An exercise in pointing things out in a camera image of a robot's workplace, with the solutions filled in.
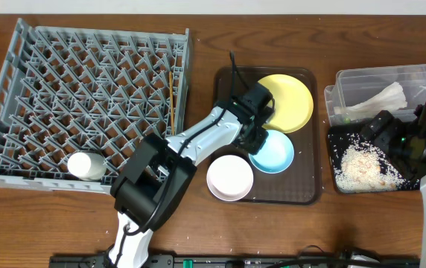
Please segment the yellow round plate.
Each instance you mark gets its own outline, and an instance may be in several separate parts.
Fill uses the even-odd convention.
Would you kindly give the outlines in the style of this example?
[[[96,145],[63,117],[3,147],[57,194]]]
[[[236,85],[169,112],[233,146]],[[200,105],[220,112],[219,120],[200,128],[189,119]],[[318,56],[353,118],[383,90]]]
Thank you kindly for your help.
[[[275,101],[274,113],[263,128],[292,133],[308,123],[314,102],[303,82],[286,74],[271,74],[258,82],[270,91]]]

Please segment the rice food scraps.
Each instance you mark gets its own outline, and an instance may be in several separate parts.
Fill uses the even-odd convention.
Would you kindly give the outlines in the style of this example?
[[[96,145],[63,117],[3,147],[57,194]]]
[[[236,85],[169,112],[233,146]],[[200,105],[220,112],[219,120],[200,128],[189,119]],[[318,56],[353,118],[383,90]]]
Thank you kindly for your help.
[[[388,162],[378,147],[360,139],[358,135],[340,138],[346,143],[340,153],[337,146],[333,152],[334,178],[337,188],[347,194],[395,191],[405,184],[406,179]]]

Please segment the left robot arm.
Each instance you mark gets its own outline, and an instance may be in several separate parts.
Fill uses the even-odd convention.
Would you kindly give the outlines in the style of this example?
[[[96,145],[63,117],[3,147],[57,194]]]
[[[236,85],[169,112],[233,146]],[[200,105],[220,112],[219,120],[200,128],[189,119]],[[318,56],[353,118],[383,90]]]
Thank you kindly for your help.
[[[243,95],[218,101],[206,118],[184,132],[144,137],[110,189],[119,227],[104,266],[141,267],[153,232],[177,209],[198,164],[230,144],[257,154],[274,106],[273,94],[256,83]]]

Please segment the white paper napkin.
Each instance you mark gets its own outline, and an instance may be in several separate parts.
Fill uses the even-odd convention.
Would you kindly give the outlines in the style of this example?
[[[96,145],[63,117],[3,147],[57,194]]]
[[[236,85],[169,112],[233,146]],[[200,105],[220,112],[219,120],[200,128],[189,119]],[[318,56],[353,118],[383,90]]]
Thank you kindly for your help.
[[[382,110],[397,111],[406,108],[407,105],[403,87],[400,83],[394,82],[372,98],[354,106],[336,106],[334,112],[338,115],[345,115],[353,121],[373,118]]]

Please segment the light blue bowl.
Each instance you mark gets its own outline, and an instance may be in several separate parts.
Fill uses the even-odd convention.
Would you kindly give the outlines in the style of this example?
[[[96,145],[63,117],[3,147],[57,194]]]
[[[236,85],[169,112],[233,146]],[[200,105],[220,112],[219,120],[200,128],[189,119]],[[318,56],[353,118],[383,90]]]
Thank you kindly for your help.
[[[268,130],[265,143],[257,154],[249,154],[252,165],[263,173],[275,174],[289,168],[295,151],[292,141],[277,130]]]

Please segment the white paper cup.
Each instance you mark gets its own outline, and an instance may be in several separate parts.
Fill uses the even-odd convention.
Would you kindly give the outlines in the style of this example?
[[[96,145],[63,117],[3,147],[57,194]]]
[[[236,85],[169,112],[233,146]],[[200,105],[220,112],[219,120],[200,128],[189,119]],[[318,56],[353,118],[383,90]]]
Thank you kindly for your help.
[[[107,171],[105,158],[97,153],[77,152],[67,162],[69,173],[84,181],[100,180]]]

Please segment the wooden chopstick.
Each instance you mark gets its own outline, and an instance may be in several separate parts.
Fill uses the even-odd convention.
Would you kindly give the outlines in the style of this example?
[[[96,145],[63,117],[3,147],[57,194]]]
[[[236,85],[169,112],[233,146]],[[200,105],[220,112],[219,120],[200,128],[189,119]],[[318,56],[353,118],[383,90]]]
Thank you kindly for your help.
[[[169,82],[169,107],[170,107],[170,119],[171,119],[171,135],[175,134],[175,123],[174,123],[174,91],[173,91],[173,84],[174,84],[174,76],[173,72],[170,71],[168,73],[168,82]]]

